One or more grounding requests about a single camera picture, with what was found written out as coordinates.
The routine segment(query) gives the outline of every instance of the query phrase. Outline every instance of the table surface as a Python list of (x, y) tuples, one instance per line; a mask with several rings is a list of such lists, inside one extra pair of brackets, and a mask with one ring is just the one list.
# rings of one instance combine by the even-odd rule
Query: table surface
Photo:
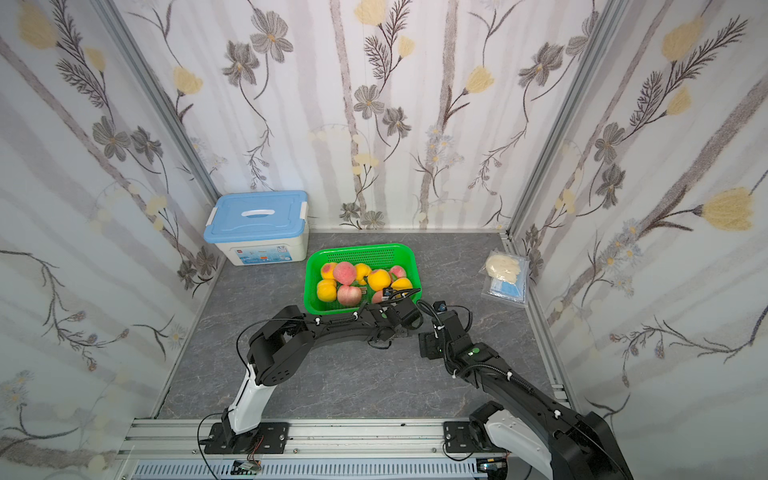
[[(488, 253), (503, 250), (497, 233), (310, 233), (308, 256), (317, 250), (377, 243), (411, 247), (424, 299), (467, 306), (470, 335), (496, 349), (521, 376), (547, 394), (552, 388), (525, 310), (480, 297)], [(234, 341), (242, 328), (296, 304), (302, 311), (306, 262), (224, 267), (180, 359), (160, 419), (198, 419), (221, 412), (243, 381)], [(462, 322), (464, 312), (458, 309)], [(419, 331), (431, 331), (430, 322)], [(248, 334), (240, 348), (247, 349)], [(313, 350), (280, 384), (264, 418), (408, 418), (467, 416), (492, 399), (452, 379), (442, 362), (419, 356), (416, 333), (387, 350), (364, 342)]]

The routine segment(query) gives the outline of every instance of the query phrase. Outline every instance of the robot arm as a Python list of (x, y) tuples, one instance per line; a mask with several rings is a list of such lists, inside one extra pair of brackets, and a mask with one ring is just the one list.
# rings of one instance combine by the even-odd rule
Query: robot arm
[(354, 313), (310, 316), (296, 306), (282, 309), (251, 336), (247, 374), (235, 401), (222, 415), (227, 445), (253, 437), (275, 386), (298, 370), (317, 346), (347, 340), (391, 343), (418, 328), (420, 310), (432, 317), (434, 333), (421, 333), (422, 356), (442, 359), (453, 378), (482, 388), (489, 402), (470, 416), (480, 449), (493, 445), (514, 452), (547, 478), (632, 479), (607, 423), (598, 415), (580, 415), (520, 377), (490, 346), (474, 343), (455, 311), (445, 303), (419, 308), (407, 297), (362, 306)]
[(401, 298), (365, 305), (353, 313), (310, 316), (295, 305), (279, 311), (275, 320), (250, 337), (247, 373), (235, 401), (222, 418), (227, 438), (259, 426), (275, 386), (296, 373), (312, 348), (350, 340), (376, 346), (391, 342), (395, 336), (407, 336), (421, 314), (410, 299), (402, 298), (403, 293), (396, 296)]
[[(599, 415), (580, 415), (520, 377), (493, 348), (473, 342), (444, 302), (430, 306), (419, 301), (419, 307), (432, 316), (432, 345), (445, 368), (498, 400), (471, 417), (481, 446), (487, 439), (555, 480), (632, 479), (613, 432)], [(422, 356), (435, 358), (424, 348), (424, 336), (431, 334), (420, 336)]]

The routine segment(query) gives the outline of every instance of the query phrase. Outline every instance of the mounting plate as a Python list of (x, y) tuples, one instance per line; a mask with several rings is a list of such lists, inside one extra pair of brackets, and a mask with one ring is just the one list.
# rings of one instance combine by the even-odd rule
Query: mounting plate
[(445, 451), (448, 453), (482, 452), (484, 455), (493, 455), (494, 453), (506, 454), (506, 450), (496, 445), (493, 445), (494, 448), (491, 450), (481, 450), (472, 438), (469, 422), (443, 422), (442, 431), (443, 439), (445, 440)]
[(286, 440), (288, 439), (288, 422), (261, 422), (257, 429), (250, 432), (235, 435), (232, 446), (227, 444), (224, 438), (223, 427), (221, 423), (214, 423), (210, 428), (210, 434), (207, 440), (200, 443), (205, 445), (206, 455), (228, 455), (228, 454), (249, 454), (263, 435), (259, 448), (253, 452), (256, 454), (281, 454), (285, 451)]

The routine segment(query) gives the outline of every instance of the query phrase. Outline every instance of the label sticker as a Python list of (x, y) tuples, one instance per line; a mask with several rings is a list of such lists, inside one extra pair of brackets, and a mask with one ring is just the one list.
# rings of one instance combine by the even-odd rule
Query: label sticker
[(244, 265), (290, 262), (292, 260), (290, 253), (288, 253), (288, 247), (285, 245), (233, 248), (232, 250), (235, 251)]

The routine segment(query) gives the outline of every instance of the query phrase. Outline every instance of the plastic storage box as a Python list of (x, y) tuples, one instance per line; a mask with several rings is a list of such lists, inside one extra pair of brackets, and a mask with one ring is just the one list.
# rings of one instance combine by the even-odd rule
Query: plastic storage box
[(300, 262), (310, 229), (301, 190), (224, 195), (210, 212), (203, 237), (233, 265)]

